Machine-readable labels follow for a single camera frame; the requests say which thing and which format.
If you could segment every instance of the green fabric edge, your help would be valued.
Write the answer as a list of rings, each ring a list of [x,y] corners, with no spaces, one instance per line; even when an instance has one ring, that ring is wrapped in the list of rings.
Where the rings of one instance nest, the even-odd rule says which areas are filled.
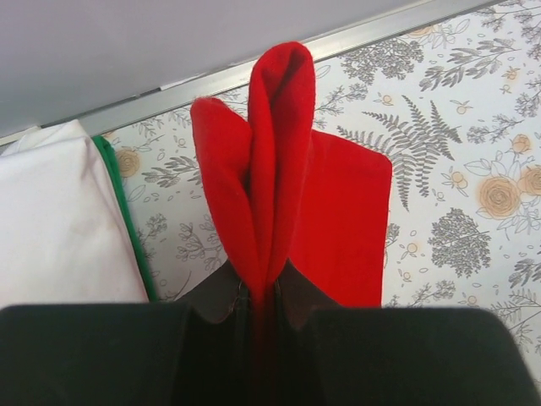
[[[135,230],[134,222],[132,217],[129,214],[128,200],[124,194],[124,189],[122,186],[122,178],[120,177],[120,170],[118,169],[118,162],[115,156],[115,151],[112,148],[111,144],[103,138],[101,135],[92,137],[94,145],[100,152],[101,158],[103,159],[107,171],[109,172],[109,178],[111,178],[112,188],[115,191],[115,196],[117,196],[118,205],[120,206],[120,212],[122,212],[122,217],[126,223],[126,228],[128,229],[129,239],[134,247],[135,260],[137,260],[137,266],[139,267],[139,272],[143,279],[143,284],[145,285],[146,294],[149,297],[150,301],[159,300],[154,287],[154,282],[150,274],[150,267],[145,258],[145,251],[143,250],[143,245],[137,237],[137,231]]]

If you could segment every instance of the metal strip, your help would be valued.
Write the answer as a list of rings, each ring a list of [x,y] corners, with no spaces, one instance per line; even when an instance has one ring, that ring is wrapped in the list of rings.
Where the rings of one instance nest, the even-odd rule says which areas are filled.
[[[354,48],[403,34],[459,14],[498,3],[487,0],[432,0],[395,10],[350,28],[305,42],[316,62]],[[78,117],[88,134],[98,135],[191,103],[198,96],[213,96],[246,85],[255,61],[241,63],[181,85],[119,103]]]

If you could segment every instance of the white cloth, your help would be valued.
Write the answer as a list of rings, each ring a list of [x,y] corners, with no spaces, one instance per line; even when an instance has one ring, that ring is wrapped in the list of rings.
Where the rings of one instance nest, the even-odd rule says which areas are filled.
[[[0,308],[148,301],[107,168],[78,122],[0,156],[0,216]]]

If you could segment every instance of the folded white cloth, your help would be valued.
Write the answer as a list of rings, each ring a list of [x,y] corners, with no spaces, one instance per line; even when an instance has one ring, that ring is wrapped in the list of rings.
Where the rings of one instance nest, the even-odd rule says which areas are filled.
[[[107,168],[78,122],[0,156],[0,218],[0,308],[148,301]]]

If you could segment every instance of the black object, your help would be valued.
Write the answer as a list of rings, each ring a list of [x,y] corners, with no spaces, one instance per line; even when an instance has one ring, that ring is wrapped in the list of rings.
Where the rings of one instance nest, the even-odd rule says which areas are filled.
[[[541,405],[481,310],[343,309],[288,263],[276,317],[278,404]],[[250,367],[248,291],[228,262],[176,303],[0,312],[2,406],[243,406]]]

